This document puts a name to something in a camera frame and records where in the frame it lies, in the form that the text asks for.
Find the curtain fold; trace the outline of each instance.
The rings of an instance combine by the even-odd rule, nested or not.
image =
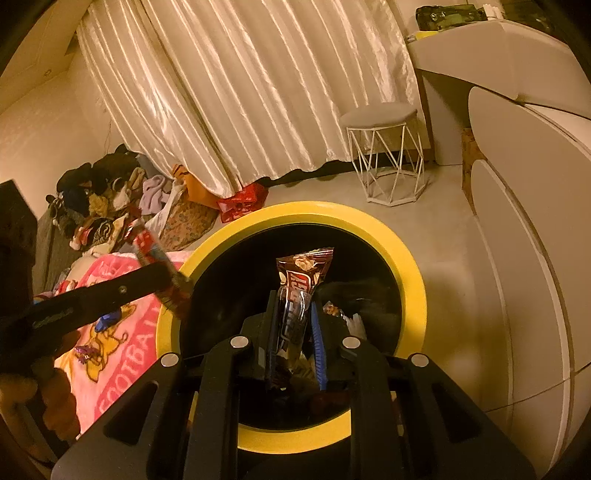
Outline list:
[[[130,148],[219,196],[345,160],[339,117],[356,106],[422,117],[387,0],[97,0],[80,36]]]

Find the yellow ring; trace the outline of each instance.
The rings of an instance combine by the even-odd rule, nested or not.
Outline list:
[[[250,213],[205,240],[181,267],[193,281],[224,251],[255,233],[292,223],[317,223],[348,231],[371,245],[391,269],[402,304],[402,326],[396,356],[407,358],[421,351],[427,327],[427,299],[423,279],[408,248],[396,234],[374,217],[344,205],[326,202],[291,202]],[[158,356],[180,353],[180,322],[162,307],[156,328]],[[351,435],[350,410],[319,425],[278,432],[238,426],[238,448],[258,453],[298,453],[331,445]]]

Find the tile floor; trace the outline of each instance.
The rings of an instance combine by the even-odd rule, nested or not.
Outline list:
[[[462,166],[430,166],[427,174],[429,185],[419,200],[396,207],[366,202],[355,173],[275,186],[266,205],[335,202],[388,225],[411,251],[423,275],[428,307],[423,351],[478,402],[476,301],[465,247],[472,211],[461,190]],[[187,249],[195,249],[222,226],[218,219],[208,234]]]

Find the pink blanket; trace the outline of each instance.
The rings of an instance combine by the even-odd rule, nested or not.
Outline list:
[[[179,268],[191,252],[171,252],[170,260]],[[124,275],[139,268],[133,254],[110,254],[100,257],[80,279],[78,287]],[[121,320],[97,333],[95,324],[82,327],[77,346],[56,360],[65,370],[72,393],[80,431],[84,433],[155,361],[155,333],[160,301],[148,295],[124,305]],[[79,358],[81,350],[92,354]]]

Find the stool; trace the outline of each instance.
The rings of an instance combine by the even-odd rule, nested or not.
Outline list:
[[[359,178],[361,185],[363,185],[363,191],[365,192],[365,197],[368,202],[380,203],[387,206],[415,202],[425,189],[425,167],[421,136],[417,128],[417,139],[415,140],[412,131],[408,127],[409,122],[414,122],[415,126],[418,125],[417,109],[408,103],[399,102],[376,103],[373,105],[360,106],[355,110],[351,110],[344,114],[340,118],[340,125],[347,129],[349,160],[353,162],[357,177]],[[402,127],[402,140],[400,143],[398,158],[393,155],[382,136],[382,130],[396,127]],[[371,132],[369,158],[363,153],[359,141],[355,136],[355,132],[358,131],[365,133],[366,135],[369,135]],[[418,158],[416,161],[413,161],[412,156],[410,156],[410,153],[406,148],[406,137],[411,138],[414,147],[417,149]],[[390,160],[392,166],[378,168],[378,140],[385,148],[386,156]],[[359,165],[357,165],[353,156],[353,145],[355,145],[357,149]],[[402,167],[404,151],[406,151],[407,157],[410,160],[410,167],[412,170]],[[382,186],[378,183],[380,177],[387,175],[395,175],[394,184],[391,187],[389,194],[386,194]],[[405,182],[404,179],[411,180],[413,184],[401,187],[401,183]],[[405,195],[402,198],[396,198],[394,196],[395,191],[400,192],[400,190],[403,190]]]

